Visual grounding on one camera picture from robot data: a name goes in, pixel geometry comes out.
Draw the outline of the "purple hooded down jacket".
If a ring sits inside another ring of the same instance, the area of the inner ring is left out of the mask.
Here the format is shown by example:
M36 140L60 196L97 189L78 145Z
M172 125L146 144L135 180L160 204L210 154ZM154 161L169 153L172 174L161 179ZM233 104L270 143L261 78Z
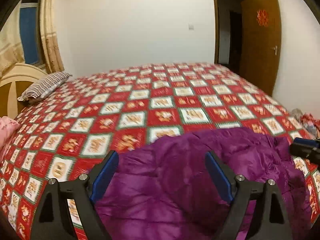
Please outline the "purple hooded down jacket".
M309 193L285 137L249 128L201 130L161 137L119 156L119 166L95 209L113 239L211 239L229 206L204 164L214 151L236 174L273 179L285 202L294 239L311 226Z

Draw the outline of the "clothes pile on floor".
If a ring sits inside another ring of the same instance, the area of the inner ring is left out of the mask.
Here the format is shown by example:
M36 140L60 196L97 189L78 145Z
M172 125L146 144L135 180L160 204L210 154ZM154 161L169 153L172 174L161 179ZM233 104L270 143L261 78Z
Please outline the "clothes pile on floor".
M291 111L291 115L314 137L319 138L320 120L310 113L303 113L300 109Z

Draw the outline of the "red patterned bed cover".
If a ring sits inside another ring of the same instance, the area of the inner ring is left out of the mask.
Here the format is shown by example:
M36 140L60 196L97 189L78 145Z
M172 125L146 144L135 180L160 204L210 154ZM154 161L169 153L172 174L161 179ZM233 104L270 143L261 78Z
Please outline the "red patterned bed cover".
M70 79L26 105L2 149L2 231L28 239L46 180L75 179L103 153L167 135L247 127L289 142L311 134L276 100L219 64L147 64Z

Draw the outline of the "pink floral folded blanket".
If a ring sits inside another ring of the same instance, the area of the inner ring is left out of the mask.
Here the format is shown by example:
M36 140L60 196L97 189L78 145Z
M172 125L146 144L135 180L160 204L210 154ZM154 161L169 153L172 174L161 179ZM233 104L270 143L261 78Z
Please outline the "pink floral folded blanket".
M14 132L20 127L20 124L8 117L3 116L0 119L0 147L2 148L6 145L9 141L9 138L13 135Z

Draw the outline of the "striped grey pillow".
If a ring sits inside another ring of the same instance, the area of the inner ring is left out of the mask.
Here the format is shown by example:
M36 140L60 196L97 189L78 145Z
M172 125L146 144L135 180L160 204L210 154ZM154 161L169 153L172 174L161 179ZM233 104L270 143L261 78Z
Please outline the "striped grey pillow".
M55 72L48 74L42 79L37 80L30 85L17 101L35 103L42 101L47 96L52 94L58 87L63 85L72 75L66 72Z

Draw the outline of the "brown wooden door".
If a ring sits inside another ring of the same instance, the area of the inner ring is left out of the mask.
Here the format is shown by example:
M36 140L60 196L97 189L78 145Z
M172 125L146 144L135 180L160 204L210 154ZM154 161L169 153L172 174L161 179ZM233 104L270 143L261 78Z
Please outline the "brown wooden door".
M273 94L281 50L281 18L278 0L243 0L240 75L267 95ZM257 23L257 10L268 12L268 27ZM278 46L278 55L271 49Z

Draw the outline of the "cream wooden headboard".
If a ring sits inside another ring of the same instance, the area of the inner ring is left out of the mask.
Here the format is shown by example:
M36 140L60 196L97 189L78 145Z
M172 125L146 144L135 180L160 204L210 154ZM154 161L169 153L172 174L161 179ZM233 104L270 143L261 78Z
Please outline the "cream wooden headboard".
M46 72L35 66L17 63L1 78L1 117L14 119L27 105L18 97L37 80L44 78Z

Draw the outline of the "red door decoration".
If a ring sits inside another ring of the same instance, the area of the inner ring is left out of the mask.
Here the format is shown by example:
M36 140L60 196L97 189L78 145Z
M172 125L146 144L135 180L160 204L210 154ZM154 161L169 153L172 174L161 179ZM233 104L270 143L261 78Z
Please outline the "red door decoration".
M257 23L261 27L268 27L269 16L266 10L263 10L263 9L257 10Z

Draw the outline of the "beige right curtain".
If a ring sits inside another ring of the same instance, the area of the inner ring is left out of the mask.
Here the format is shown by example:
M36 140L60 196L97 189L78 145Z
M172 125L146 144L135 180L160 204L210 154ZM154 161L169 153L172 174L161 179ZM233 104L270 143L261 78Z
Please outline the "beige right curtain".
M55 0L40 0L39 28L47 73L65 70L57 42Z

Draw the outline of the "beige curtain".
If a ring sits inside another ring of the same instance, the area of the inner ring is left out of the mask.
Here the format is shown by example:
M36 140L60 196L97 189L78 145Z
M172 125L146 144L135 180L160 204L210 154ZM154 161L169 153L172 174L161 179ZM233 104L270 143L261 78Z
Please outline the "beige curtain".
M57 42L55 0L40 0L39 28L47 73L65 70Z
M25 63L20 35L21 1L11 12L1 30L0 71L1 77L16 63Z

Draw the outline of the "beige left curtain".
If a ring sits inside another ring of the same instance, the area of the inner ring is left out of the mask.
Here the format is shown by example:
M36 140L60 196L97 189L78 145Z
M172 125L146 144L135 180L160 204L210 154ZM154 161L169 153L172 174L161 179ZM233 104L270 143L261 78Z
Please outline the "beige left curtain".
M25 63L20 35L21 1L11 12L1 30L0 71L1 77L16 63Z

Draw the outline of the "dark window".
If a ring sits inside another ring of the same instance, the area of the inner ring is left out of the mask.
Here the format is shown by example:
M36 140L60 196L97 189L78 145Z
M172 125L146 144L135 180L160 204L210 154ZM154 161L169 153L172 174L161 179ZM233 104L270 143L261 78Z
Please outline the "dark window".
M39 37L37 32L38 3L22 3L20 7L20 36L27 64L40 63Z

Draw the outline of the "dark door frame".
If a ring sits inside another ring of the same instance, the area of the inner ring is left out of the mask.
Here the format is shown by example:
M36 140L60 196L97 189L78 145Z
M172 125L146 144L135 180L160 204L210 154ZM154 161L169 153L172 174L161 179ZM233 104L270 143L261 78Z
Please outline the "dark door frame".
M214 0L215 59L236 74L240 70L242 54L243 0Z

